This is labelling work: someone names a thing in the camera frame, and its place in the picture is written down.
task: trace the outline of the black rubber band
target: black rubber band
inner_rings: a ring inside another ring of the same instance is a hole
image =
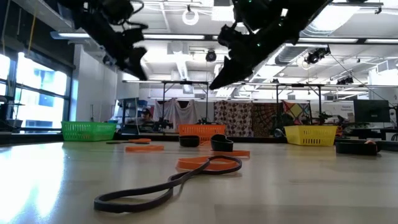
[[[237,162],[237,166],[231,169],[226,170],[205,170],[206,167],[210,165],[210,161],[214,159],[227,159],[230,161]],[[174,174],[167,179],[167,182],[164,184],[158,184],[150,187],[143,187],[139,189],[129,189],[129,190],[121,190],[117,192],[111,192],[108,194],[103,194],[94,199],[94,209],[102,212],[112,212],[112,213],[122,213],[122,212],[142,212],[145,210],[149,210],[159,205],[165,203],[168,199],[173,197],[173,189],[174,187],[183,184],[189,178],[198,174],[208,174],[208,175],[221,175],[228,174],[231,172],[235,172],[242,168],[242,161],[237,158],[228,157],[228,156],[213,156],[210,157],[203,165],[195,170],[191,170],[188,172],[182,172],[179,174]],[[166,193],[161,196],[145,203],[140,204],[122,204],[122,203],[114,203],[109,202],[110,200],[114,200],[117,198],[130,197],[130,196],[138,196],[151,194],[154,192],[161,192],[163,190],[167,190]]]

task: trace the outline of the yellow plastic basket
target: yellow plastic basket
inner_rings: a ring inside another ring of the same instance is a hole
[[[333,146],[337,126],[287,126],[287,142],[299,146]]]

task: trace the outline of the camera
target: camera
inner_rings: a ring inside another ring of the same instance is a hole
[[[206,61],[207,62],[215,62],[217,59],[217,54],[214,50],[209,50],[207,51],[206,54]]]

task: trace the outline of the window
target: window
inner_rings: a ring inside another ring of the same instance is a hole
[[[10,71],[10,58],[0,54],[0,78],[6,80]]]
[[[19,53],[17,83],[64,95],[67,89],[67,75],[25,58],[24,53]]]
[[[61,128],[64,99],[30,90],[16,90],[14,119],[23,120],[23,128]]]
[[[6,94],[6,84],[0,83],[0,95],[4,96]]]
[[[61,128],[67,75],[47,68],[18,54],[14,119],[23,128]]]

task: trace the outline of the computer monitor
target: computer monitor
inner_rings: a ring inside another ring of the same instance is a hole
[[[390,122],[387,100],[354,100],[355,122]]]

